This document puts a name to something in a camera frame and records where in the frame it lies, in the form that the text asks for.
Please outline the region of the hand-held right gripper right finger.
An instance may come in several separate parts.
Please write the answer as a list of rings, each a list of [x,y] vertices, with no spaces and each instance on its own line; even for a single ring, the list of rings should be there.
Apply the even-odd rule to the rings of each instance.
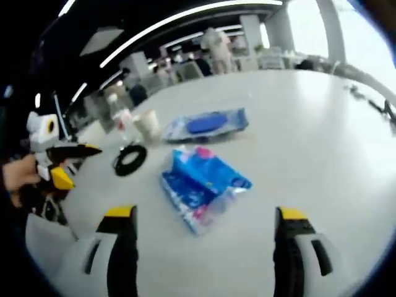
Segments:
[[[276,208],[274,241],[274,296],[344,295],[339,251],[300,210]]]

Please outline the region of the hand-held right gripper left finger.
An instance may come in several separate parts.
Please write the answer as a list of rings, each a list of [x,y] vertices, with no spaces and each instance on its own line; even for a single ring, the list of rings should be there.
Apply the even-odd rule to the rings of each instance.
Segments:
[[[61,296],[137,296],[137,206],[109,209],[93,233],[67,251],[57,274]]]

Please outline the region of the person's left hand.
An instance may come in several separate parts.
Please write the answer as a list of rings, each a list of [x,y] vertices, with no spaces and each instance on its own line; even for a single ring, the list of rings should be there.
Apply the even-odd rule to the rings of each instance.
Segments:
[[[22,159],[1,165],[1,194],[6,193],[12,205],[21,208],[19,189],[28,184],[40,181],[37,173],[36,158],[28,154]]]

